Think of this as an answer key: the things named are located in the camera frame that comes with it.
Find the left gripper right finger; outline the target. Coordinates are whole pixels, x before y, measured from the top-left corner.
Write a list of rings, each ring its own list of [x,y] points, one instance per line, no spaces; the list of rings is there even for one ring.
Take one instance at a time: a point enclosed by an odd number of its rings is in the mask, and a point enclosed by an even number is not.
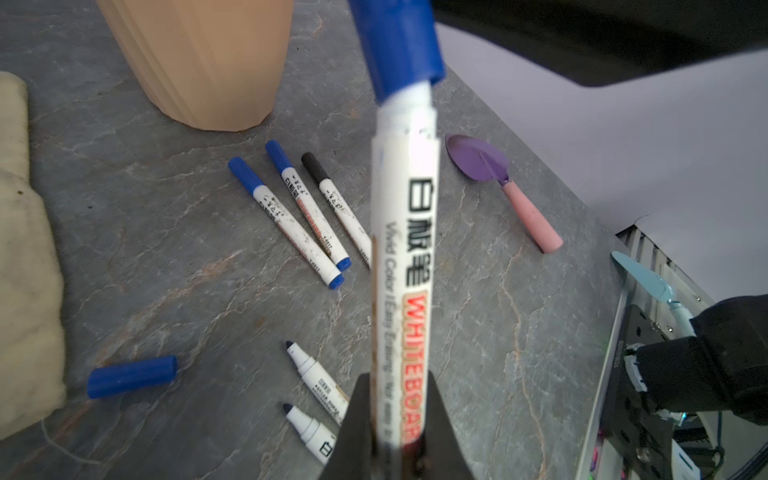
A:
[[[419,473],[422,479],[474,479],[432,372],[428,374],[426,423],[419,457]]]

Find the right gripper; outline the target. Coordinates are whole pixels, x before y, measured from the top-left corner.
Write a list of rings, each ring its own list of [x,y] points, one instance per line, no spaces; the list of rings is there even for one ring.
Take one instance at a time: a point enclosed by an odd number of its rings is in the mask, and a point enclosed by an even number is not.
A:
[[[453,0],[432,7],[438,22],[584,87],[767,46],[764,1]]]

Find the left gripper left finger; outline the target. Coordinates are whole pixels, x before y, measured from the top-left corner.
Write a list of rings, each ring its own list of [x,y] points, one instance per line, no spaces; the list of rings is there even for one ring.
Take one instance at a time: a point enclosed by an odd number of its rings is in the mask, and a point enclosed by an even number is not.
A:
[[[361,374],[354,386],[334,451],[321,480],[369,480],[373,441],[370,417],[370,374]]]

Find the white marker pen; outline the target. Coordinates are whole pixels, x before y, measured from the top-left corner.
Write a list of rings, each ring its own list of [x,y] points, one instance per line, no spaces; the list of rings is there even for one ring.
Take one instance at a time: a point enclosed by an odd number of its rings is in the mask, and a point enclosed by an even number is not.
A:
[[[372,268],[372,242],[360,221],[353,213],[351,207],[342,197],[340,191],[320,164],[319,160],[311,152],[305,152],[301,156],[302,164],[326,201],[331,205],[335,215],[346,230],[350,239],[365,260],[369,268]]]
[[[320,362],[307,354],[298,343],[285,342],[301,380],[333,420],[341,426],[349,407],[349,398]]]
[[[328,288],[337,289],[344,281],[341,271],[277,199],[272,190],[242,158],[233,157],[228,161],[228,167]]]
[[[326,465],[335,450],[336,436],[328,427],[296,406],[284,403],[282,408],[305,447],[319,462]]]
[[[265,144],[265,149],[311,227],[320,247],[341,272],[349,269],[351,266],[349,254],[334,233],[320,207],[310,194],[307,185],[301,179],[297,169],[293,166],[281,145],[276,140],[269,140]]]
[[[441,142],[434,85],[379,104],[371,153],[375,479],[415,479],[426,423]]]

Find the blue pen cap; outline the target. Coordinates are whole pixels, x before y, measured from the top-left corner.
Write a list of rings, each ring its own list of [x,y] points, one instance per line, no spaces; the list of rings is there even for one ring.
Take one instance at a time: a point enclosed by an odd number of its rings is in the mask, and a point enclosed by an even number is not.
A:
[[[415,83],[445,78],[430,1],[350,0],[349,7],[379,104]]]
[[[175,356],[98,368],[88,377],[86,393],[90,399],[100,399],[168,384],[175,379],[177,369]]]

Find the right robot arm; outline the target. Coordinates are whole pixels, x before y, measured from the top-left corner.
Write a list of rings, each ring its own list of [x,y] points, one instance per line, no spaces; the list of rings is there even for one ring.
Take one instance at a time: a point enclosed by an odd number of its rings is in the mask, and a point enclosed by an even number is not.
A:
[[[607,87],[763,48],[763,1],[437,1],[438,21],[582,87]],[[767,420],[763,296],[727,299],[677,340],[619,359],[651,410],[732,410]]]

